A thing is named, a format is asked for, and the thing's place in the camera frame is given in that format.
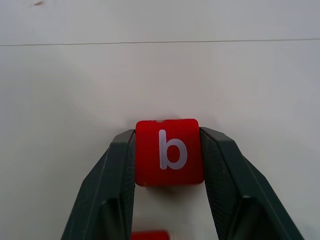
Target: red object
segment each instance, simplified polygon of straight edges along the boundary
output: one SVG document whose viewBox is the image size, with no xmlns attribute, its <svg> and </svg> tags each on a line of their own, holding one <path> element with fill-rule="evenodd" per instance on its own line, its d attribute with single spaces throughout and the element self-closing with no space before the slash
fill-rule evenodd
<svg viewBox="0 0 320 240">
<path fill-rule="evenodd" d="M 135 134 L 136 184 L 172 186 L 203 182 L 197 120 L 139 121 Z"/>
<path fill-rule="evenodd" d="M 141 231 L 133 232 L 131 240 L 169 240 L 169 234 L 166 231 Z"/>
</svg>

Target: letter b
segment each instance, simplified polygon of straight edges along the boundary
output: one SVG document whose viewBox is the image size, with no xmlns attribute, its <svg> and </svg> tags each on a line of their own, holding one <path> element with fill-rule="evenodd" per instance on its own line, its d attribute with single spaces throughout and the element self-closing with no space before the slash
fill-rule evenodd
<svg viewBox="0 0 320 240">
<path fill-rule="evenodd" d="M 180 157 L 177 162 L 171 162 L 168 159 L 168 148 L 170 146 L 177 146 L 180 152 Z M 167 142 L 167 135 L 165 130 L 159 131 L 159 154 L 160 154 L 160 168 L 162 170 L 167 167 L 173 170 L 179 170 L 184 167 L 188 159 L 187 147 L 180 139 L 173 138 Z"/>
</svg>

